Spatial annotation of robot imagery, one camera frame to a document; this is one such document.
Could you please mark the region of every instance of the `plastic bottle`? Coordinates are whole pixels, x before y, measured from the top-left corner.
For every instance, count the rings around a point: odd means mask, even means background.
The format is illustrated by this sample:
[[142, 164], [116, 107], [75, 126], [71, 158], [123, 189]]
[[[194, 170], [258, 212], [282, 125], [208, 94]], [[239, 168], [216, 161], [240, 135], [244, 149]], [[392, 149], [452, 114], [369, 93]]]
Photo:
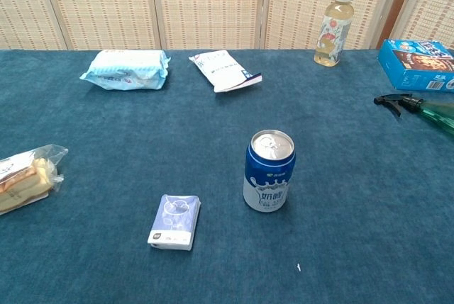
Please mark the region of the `plastic bottle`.
[[317, 40], [314, 61], [326, 67], [339, 62], [339, 55], [347, 38], [355, 12], [352, 0], [335, 0], [325, 10], [321, 31]]

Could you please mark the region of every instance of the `can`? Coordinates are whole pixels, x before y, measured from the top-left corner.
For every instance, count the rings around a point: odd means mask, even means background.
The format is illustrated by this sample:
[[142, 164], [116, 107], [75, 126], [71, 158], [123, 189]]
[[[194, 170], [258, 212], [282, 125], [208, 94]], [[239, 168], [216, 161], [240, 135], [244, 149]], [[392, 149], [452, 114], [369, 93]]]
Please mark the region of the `can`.
[[256, 133], [246, 150], [245, 202], [260, 212], [280, 209], [287, 198], [296, 158], [293, 140], [284, 132]]

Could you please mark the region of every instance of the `felt surface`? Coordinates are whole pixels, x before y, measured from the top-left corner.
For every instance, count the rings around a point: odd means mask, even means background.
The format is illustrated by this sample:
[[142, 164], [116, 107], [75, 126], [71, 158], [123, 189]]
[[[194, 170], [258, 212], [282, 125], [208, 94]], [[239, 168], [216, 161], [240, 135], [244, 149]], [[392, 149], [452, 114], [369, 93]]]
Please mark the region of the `felt surface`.
[[[0, 217], [0, 303], [454, 302], [454, 138], [372, 102], [399, 93], [377, 51], [230, 50], [264, 80], [227, 94], [199, 52], [166, 51], [162, 90], [106, 91], [79, 80], [96, 52], [0, 51], [0, 158], [69, 149], [58, 192]], [[243, 200], [262, 129], [297, 152], [274, 213]], [[190, 252], [147, 245], [164, 193], [200, 197]]]

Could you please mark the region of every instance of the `blue box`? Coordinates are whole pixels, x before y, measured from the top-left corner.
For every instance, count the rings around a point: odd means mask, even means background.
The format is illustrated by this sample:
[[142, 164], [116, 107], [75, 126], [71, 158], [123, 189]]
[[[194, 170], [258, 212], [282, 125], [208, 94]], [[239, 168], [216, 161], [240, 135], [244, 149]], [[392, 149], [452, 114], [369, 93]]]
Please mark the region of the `blue box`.
[[454, 92], [454, 57], [440, 42], [385, 40], [378, 61], [396, 89]]

